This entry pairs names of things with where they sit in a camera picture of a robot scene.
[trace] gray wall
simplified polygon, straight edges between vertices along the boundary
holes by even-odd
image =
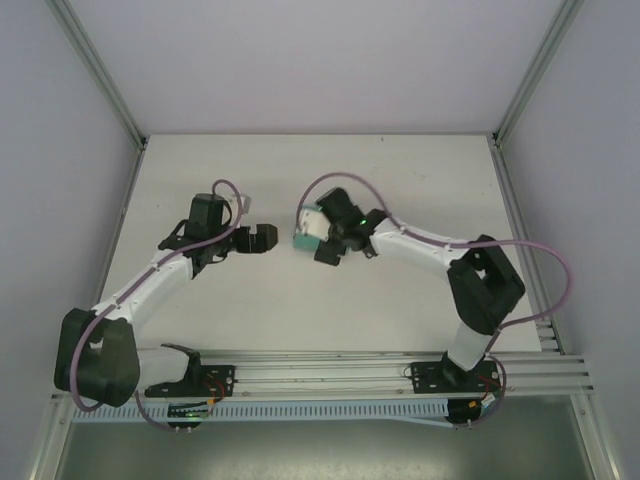
[[[60,322],[88,306],[133,147],[43,1],[0,15],[0,475],[24,478]]]
[[[563,320],[629,478],[640,478],[639,24],[638,1],[587,0],[505,149],[531,236],[575,269]]]
[[[146,134],[496,129],[561,0],[71,0]]]

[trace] black bracket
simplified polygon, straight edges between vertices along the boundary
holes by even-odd
[[[491,360],[478,363],[473,371],[469,372],[467,380],[455,386],[445,378],[441,361],[415,362],[409,367],[413,393],[469,393],[471,396],[475,396],[483,395],[487,385],[490,392],[500,390],[498,368]],[[490,382],[485,382],[482,378],[488,379]]]
[[[224,396],[233,396],[236,367],[233,365],[201,365],[199,379],[195,382],[181,380],[175,383],[160,383],[144,392],[149,398],[211,398],[212,387],[216,392],[224,387]]]

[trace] white table surface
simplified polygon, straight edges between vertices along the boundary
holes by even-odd
[[[197,349],[444,351],[460,322],[449,286],[417,267],[351,253],[337,268],[293,250],[300,195],[323,173],[364,176],[396,216],[457,238],[511,238],[490,151],[482,136],[151,137],[111,264],[105,295],[145,267],[158,243],[188,216],[196,193],[218,178],[253,199],[244,224],[273,223],[279,244],[263,255],[230,254],[167,299],[139,346],[171,341]],[[373,197],[349,180],[336,185],[363,211]],[[508,252],[520,269],[515,251]],[[531,312],[524,298],[509,318]],[[532,323],[507,329],[495,351],[540,351]]]

